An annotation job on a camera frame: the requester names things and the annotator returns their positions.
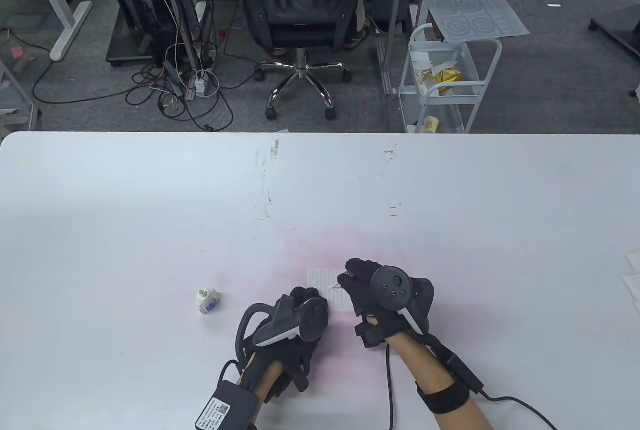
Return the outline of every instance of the chrome chair leg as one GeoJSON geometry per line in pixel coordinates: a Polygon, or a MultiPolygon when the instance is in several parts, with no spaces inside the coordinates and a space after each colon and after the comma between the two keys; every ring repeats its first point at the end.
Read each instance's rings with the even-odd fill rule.
{"type": "Polygon", "coordinates": [[[274,61],[274,62],[263,61],[258,65],[257,68],[263,71],[270,71],[270,70],[294,71],[296,69],[295,65],[290,65],[288,63],[282,63],[279,61],[274,61]]]}
{"type": "Polygon", "coordinates": [[[315,91],[320,94],[322,100],[324,101],[324,106],[326,106],[326,110],[324,111],[324,117],[327,120],[335,120],[336,119],[336,108],[334,108],[334,103],[331,100],[331,94],[329,90],[325,88],[322,83],[320,83],[315,76],[313,76],[309,72],[304,72],[304,77],[306,80],[315,88],[315,91]]]}
{"type": "Polygon", "coordinates": [[[349,68],[347,68],[347,66],[343,64],[343,62],[341,61],[309,65],[309,70],[324,70],[324,69],[341,69],[343,71],[349,71],[349,68]]]}
{"type": "Polygon", "coordinates": [[[267,100],[267,108],[265,112],[265,116],[268,120],[275,120],[277,118],[277,113],[274,108],[274,103],[280,96],[282,90],[284,90],[288,85],[294,81],[295,78],[306,78],[306,80],[315,88],[315,91],[320,94],[322,97],[322,101],[324,102],[324,106],[326,110],[324,112],[324,117],[327,120],[334,120],[336,118],[336,108],[334,108],[334,102],[331,99],[331,94],[329,90],[320,83],[320,81],[313,76],[311,71],[316,70],[325,70],[325,69],[339,69],[342,71],[342,81],[345,83],[349,83],[352,81],[352,72],[349,68],[343,64],[343,62],[330,62],[330,63],[320,63],[310,65],[307,62],[307,51],[304,48],[295,49],[295,62],[294,64],[283,63],[283,62],[269,62],[263,61],[256,66],[256,73],[254,78],[257,81],[262,81],[265,79],[265,73],[263,71],[293,71],[293,74],[290,75],[286,80],[281,82],[277,87],[275,87],[267,100]]]}
{"type": "Polygon", "coordinates": [[[288,87],[289,84],[293,82],[296,78],[298,78],[298,72],[291,74],[290,76],[282,80],[277,87],[271,90],[271,93],[269,94],[269,99],[267,100],[267,110],[265,112],[265,115],[268,120],[276,119],[277,114],[276,114],[276,110],[274,109],[274,103],[280,96],[282,90],[288,87]]]}

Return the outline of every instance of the small bottle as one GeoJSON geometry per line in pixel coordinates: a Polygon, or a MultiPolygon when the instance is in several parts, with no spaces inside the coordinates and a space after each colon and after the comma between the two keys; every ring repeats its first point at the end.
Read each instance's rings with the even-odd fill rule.
{"type": "Polygon", "coordinates": [[[199,308],[201,314],[210,314],[220,301],[220,293],[213,288],[206,288],[198,292],[196,297],[196,307],[199,308]]]}

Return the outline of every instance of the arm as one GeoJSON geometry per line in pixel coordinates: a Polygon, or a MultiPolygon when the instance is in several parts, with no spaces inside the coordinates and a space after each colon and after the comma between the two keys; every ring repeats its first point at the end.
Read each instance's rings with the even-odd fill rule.
{"type": "MultiPolygon", "coordinates": [[[[276,380],[280,378],[283,371],[284,369],[282,368],[282,364],[279,361],[275,361],[264,373],[264,376],[262,377],[262,380],[260,380],[258,387],[256,387],[253,392],[260,399],[260,405],[265,403],[265,400],[267,400],[267,395],[269,395],[269,392],[276,383],[276,380]]],[[[242,377],[240,377],[240,380],[238,380],[238,385],[240,385],[240,382],[242,382],[242,377]]]]}
{"type": "MultiPolygon", "coordinates": [[[[390,336],[386,342],[398,352],[426,395],[436,394],[453,385],[453,377],[429,349],[406,333],[390,336]]],[[[435,417],[441,430],[492,430],[491,424],[471,398],[457,410],[435,417]]]]}

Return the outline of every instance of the blue label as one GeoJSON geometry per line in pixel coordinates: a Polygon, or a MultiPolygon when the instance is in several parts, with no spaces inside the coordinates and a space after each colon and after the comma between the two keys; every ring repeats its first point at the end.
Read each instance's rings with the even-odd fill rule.
{"type": "Polygon", "coordinates": [[[210,312],[210,311],[212,311],[213,309],[215,309],[215,308],[216,308],[216,305],[217,305],[217,304],[218,304],[218,299],[217,299],[217,298],[214,298],[214,299],[210,302],[210,304],[206,305],[206,307],[205,307],[204,309],[205,309],[206,311],[210,312]]]}

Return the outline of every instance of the hand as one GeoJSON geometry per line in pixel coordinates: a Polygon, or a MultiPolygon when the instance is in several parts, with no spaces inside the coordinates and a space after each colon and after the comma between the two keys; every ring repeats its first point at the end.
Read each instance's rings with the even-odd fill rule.
{"type": "Polygon", "coordinates": [[[344,266],[347,273],[338,275],[338,283],[351,297],[356,315],[362,316],[356,333],[368,348],[411,328],[404,316],[382,308],[371,292],[371,278],[381,267],[375,261],[352,258],[344,266]]]}
{"type": "MultiPolygon", "coordinates": [[[[317,289],[300,286],[294,288],[290,295],[295,300],[295,307],[311,298],[322,298],[317,289]]],[[[258,328],[267,325],[271,320],[270,316],[265,318],[258,328]]],[[[320,338],[314,341],[303,341],[296,336],[291,340],[278,341],[268,347],[254,345],[253,334],[245,338],[242,347],[251,361],[242,375],[241,386],[248,389],[256,388],[263,381],[268,370],[274,368],[272,364],[278,362],[281,364],[282,373],[272,385],[264,400],[265,403],[268,403],[271,398],[278,398],[291,382],[295,384],[298,391],[304,392],[309,386],[307,376],[311,371],[311,357],[318,347],[320,338]]]]}

